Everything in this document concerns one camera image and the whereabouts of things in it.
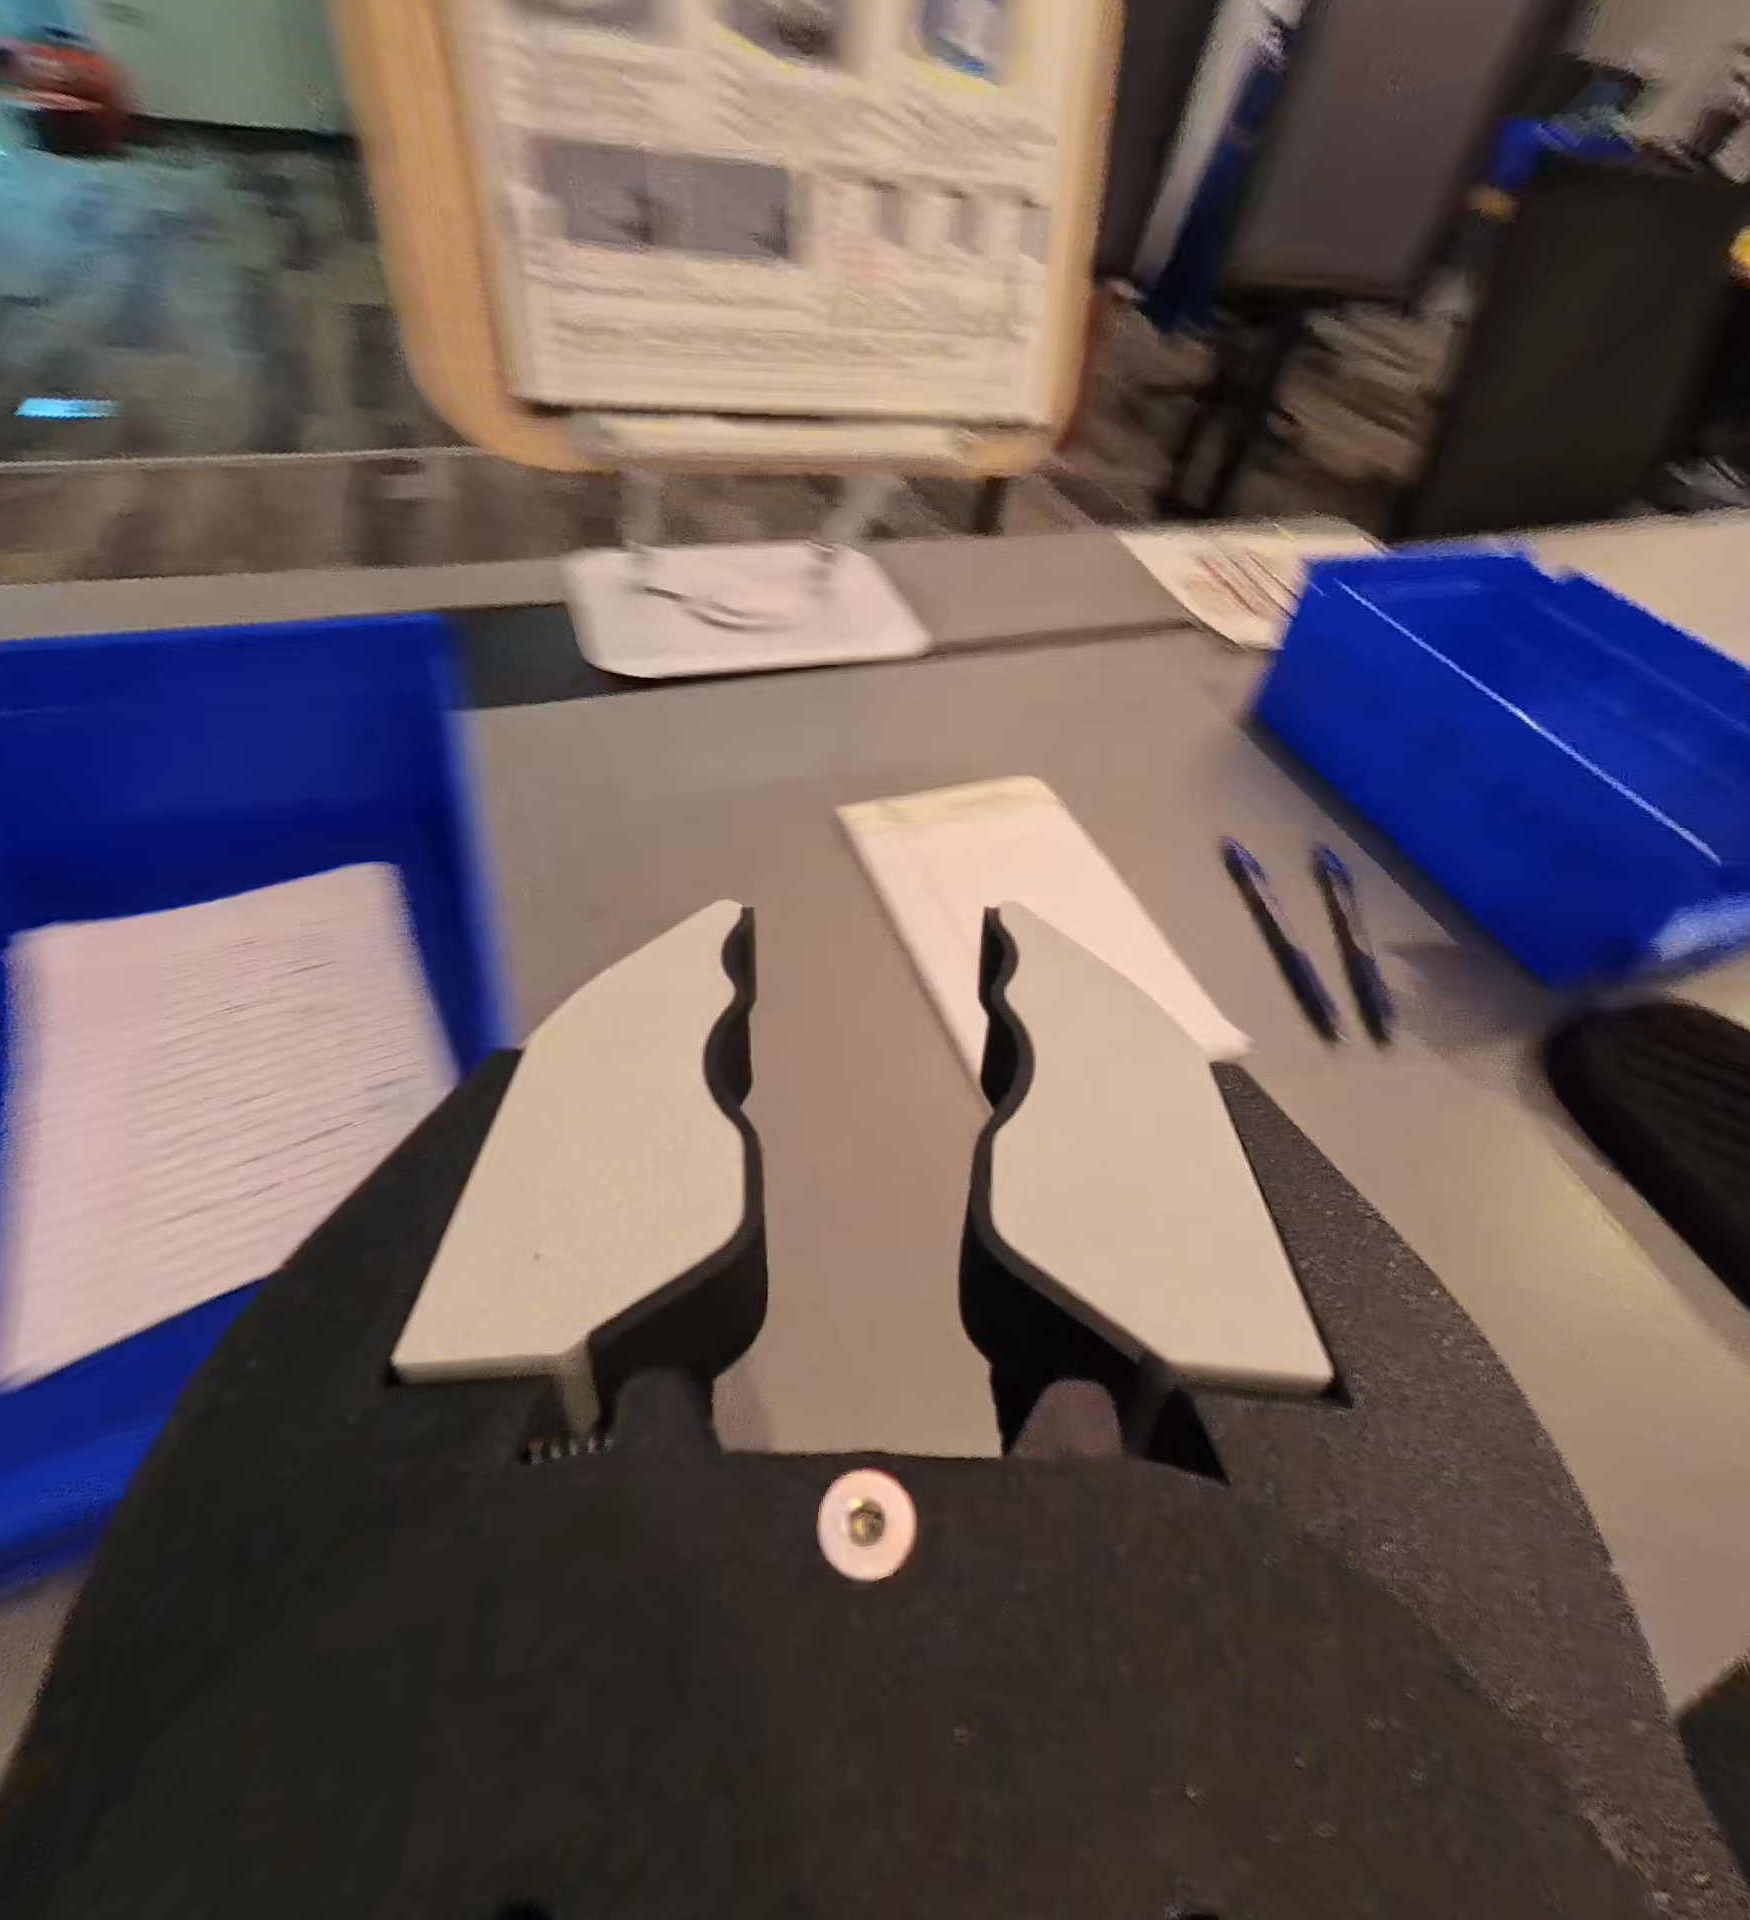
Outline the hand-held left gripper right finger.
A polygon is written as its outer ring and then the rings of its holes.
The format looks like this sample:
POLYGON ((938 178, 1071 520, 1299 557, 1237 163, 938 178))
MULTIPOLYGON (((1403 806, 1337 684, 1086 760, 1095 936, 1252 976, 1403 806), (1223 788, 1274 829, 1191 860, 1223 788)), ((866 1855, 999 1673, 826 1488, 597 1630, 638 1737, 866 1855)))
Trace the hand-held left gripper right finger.
POLYGON ((1316 1403, 1337 1359, 1204 1048, 1023 903, 985 910, 983 1098, 961 1321, 1005 1452, 1097 1387, 1128 1453, 1176 1403, 1316 1403))

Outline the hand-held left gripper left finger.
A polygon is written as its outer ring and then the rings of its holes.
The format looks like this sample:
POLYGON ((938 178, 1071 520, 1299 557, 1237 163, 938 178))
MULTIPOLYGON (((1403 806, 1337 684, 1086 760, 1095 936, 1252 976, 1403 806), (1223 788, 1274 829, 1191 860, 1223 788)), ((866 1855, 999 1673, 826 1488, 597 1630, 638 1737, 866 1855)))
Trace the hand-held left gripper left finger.
POLYGON ((765 1167, 747 1118, 757 928, 718 900, 565 1000, 522 1044, 392 1346, 406 1387, 536 1381, 556 1431, 624 1382, 696 1396, 769 1308, 765 1167))

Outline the blue pen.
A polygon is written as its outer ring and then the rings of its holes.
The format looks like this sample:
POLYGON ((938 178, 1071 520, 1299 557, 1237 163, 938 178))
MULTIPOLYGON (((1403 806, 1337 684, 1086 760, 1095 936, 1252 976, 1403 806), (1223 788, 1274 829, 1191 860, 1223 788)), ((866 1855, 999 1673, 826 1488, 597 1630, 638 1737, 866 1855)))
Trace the blue pen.
POLYGON ((1278 903, 1274 880, 1260 869, 1260 860, 1240 841, 1221 841, 1221 860, 1223 860, 1223 874, 1237 884, 1252 921, 1258 926, 1258 936, 1269 947, 1269 957, 1274 957, 1285 988, 1293 992, 1301 1021, 1324 1044, 1344 1044, 1341 1008, 1327 995, 1315 957, 1294 940, 1294 928, 1286 926, 1285 908, 1278 903))
POLYGON ((1395 1036, 1395 1000, 1380 970, 1380 951, 1370 934, 1365 903, 1344 853, 1327 844, 1311 850, 1311 869, 1344 957, 1344 976, 1356 995, 1370 1044, 1390 1048, 1395 1036))

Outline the blue plastic bin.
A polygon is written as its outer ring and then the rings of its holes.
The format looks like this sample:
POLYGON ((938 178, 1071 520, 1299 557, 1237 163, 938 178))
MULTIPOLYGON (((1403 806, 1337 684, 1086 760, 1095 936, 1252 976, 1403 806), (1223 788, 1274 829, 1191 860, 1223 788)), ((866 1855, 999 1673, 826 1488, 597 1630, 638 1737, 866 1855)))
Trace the blue plastic bin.
POLYGON ((1254 715, 1558 992, 1750 947, 1750 667, 1581 575, 1316 562, 1254 715))
MULTIPOLYGON (((509 1044, 509 992, 459 709, 444 614, 5 638, 0 962, 39 926, 386 860, 472 1074, 509 1044)), ((94 1546, 249 1298, 237 1285, 0 1396, 0 1587, 94 1546)))

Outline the white lined notepad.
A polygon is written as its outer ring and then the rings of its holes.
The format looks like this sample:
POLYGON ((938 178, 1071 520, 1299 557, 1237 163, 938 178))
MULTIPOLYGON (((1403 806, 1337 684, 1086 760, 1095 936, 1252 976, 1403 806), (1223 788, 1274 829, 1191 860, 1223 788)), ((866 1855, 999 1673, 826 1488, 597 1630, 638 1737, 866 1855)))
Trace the white lined notepad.
POLYGON ((1242 1064, 1252 1036, 1223 1018, 1141 900, 1041 781, 977 781, 851 801, 836 821, 887 926, 983 1082, 983 921, 1020 903, 1135 981, 1212 1064, 1242 1064))

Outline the torn written notepad sheet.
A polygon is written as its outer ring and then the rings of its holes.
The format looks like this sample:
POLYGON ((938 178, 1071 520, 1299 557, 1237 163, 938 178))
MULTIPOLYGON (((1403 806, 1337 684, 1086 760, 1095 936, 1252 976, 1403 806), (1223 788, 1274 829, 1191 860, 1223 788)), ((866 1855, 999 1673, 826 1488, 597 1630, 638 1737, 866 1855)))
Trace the torn written notepad sheet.
POLYGON ((5 988, 0 1392, 280 1271, 456 1089, 386 860, 29 928, 5 988))

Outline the black quilted pad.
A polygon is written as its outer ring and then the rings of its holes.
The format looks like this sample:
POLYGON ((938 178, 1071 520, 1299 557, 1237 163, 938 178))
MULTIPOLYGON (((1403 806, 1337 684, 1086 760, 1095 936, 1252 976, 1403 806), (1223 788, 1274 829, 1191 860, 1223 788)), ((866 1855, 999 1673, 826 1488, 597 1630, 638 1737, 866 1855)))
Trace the black quilted pad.
POLYGON ((1750 1028, 1637 1000, 1558 1021, 1536 1059, 1580 1134, 1750 1308, 1750 1028))

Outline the white printed paper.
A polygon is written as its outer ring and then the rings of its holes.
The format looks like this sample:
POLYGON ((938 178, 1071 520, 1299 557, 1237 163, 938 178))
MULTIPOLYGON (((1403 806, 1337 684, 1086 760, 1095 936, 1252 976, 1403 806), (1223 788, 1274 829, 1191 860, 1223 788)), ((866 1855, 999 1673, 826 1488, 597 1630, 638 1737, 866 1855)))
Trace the white printed paper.
POLYGON ((1194 628, 1240 652, 1279 648, 1315 567, 1385 553, 1372 532, 1316 516, 1158 522, 1115 540, 1194 628))

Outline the blue hanging cloth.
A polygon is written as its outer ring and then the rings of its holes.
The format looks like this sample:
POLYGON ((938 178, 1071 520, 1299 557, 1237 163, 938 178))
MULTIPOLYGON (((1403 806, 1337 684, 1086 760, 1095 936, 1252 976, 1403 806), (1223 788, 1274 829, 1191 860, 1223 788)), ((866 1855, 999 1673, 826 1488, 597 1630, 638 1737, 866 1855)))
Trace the blue hanging cloth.
POLYGON ((1218 317, 1227 232, 1306 3, 1218 3, 1135 250, 1141 320, 1173 340, 1218 317))

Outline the instruction board on white stand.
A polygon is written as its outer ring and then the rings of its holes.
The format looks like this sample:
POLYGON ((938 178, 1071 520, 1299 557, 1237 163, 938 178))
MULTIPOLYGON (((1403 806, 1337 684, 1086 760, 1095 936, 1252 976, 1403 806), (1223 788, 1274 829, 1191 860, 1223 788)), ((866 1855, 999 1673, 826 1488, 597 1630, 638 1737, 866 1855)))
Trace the instruction board on white stand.
POLYGON ((929 652, 866 540, 1080 402, 1120 3, 334 3, 411 373, 619 485, 619 684, 929 652))

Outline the red floor machine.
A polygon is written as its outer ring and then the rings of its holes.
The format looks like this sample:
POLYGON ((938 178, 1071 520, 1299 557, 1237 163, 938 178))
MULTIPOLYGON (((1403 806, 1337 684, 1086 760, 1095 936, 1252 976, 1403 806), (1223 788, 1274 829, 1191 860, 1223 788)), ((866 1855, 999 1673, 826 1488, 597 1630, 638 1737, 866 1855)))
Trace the red floor machine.
POLYGON ((80 30, 35 25, 9 39, 5 74, 46 155, 120 158, 128 151, 130 100, 120 64, 80 30))

